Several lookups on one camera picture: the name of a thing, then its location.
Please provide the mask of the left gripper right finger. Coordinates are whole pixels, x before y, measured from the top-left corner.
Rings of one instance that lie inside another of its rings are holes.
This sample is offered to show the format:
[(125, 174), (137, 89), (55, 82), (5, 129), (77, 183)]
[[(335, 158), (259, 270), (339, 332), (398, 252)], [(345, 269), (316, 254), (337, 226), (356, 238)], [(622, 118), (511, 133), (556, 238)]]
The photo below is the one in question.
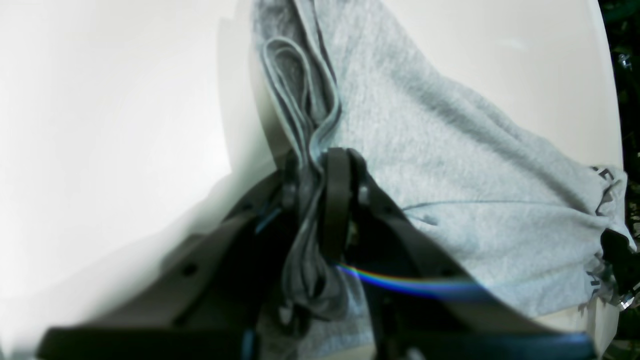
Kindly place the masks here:
[(559, 332), (500, 302), (415, 228), (354, 149), (323, 155), (320, 251), (359, 280), (376, 360), (595, 360), (584, 332)]

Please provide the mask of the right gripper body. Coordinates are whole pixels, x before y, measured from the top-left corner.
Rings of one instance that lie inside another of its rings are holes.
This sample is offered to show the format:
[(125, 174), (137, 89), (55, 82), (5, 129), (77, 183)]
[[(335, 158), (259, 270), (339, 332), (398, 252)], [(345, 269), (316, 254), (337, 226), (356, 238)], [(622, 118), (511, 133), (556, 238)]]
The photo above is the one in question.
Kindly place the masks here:
[(630, 310), (639, 301), (640, 255), (624, 235), (610, 228), (599, 239), (598, 297), (620, 311)]

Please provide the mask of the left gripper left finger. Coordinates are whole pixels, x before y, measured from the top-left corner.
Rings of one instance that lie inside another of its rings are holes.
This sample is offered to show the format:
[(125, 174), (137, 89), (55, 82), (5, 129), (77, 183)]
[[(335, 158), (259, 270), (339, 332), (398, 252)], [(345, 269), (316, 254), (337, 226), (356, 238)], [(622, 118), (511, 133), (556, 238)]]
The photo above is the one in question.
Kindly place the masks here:
[(261, 306), (297, 233), (297, 182), (297, 157), (285, 155), (140, 294), (82, 325), (46, 331), (39, 360), (258, 359)]

